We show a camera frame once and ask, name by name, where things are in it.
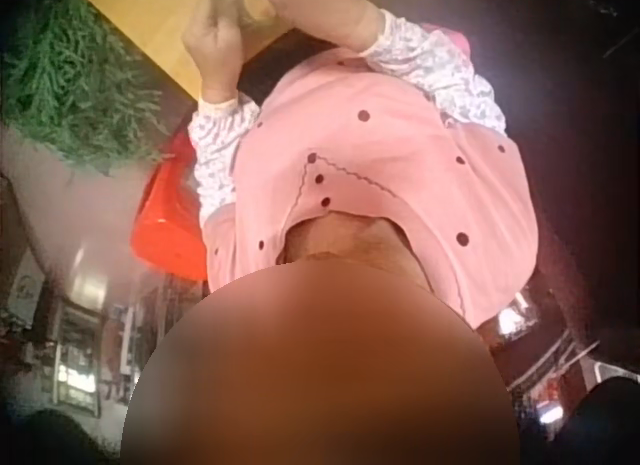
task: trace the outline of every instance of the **neck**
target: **neck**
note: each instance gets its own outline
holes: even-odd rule
[[[383,218],[332,212],[287,233],[284,263],[339,257],[428,285],[404,232]]]

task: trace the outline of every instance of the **polka dot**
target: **polka dot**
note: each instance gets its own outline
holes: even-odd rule
[[[456,236],[456,240],[463,247],[466,247],[467,245],[469,245],[469,235],[467,235],[466,233],[459,233]]]

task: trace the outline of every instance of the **patterned sleeve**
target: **patterned sleeve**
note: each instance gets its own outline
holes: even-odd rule
[[[383,12],[384,32],[361,54],[369,65],[423,90],[439,110],[453,119],[505,135],[505,117],[494,101],[493,88],[475,73],[464,52],[442,31],[428,32],[420,25]]]
[[[253,127],[260,108],[246,95],[212,105],[200,100],[189,125],[196,150],[195,178],[200,197],[200,225],[217,209],[235,202],[231,165],[242,137]]]

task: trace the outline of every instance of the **child's hand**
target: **child's hand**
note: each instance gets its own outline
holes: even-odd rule
[[[380,9],[367,0],[269,0],[279,15],[317,38],[363,52],[384,28]]]
[[[182,35],[202,77],[202,99],[223,103],[237,97],[244,55],[238,26],[240,0],[203,0]]]

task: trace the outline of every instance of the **green foliage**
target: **green foliage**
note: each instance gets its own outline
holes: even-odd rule
[[[149,142],[160,92],[139,52],[87,0],[45,0],[20,18],[4,61],[3,120],[65,161],[105,171],[159,160]]]

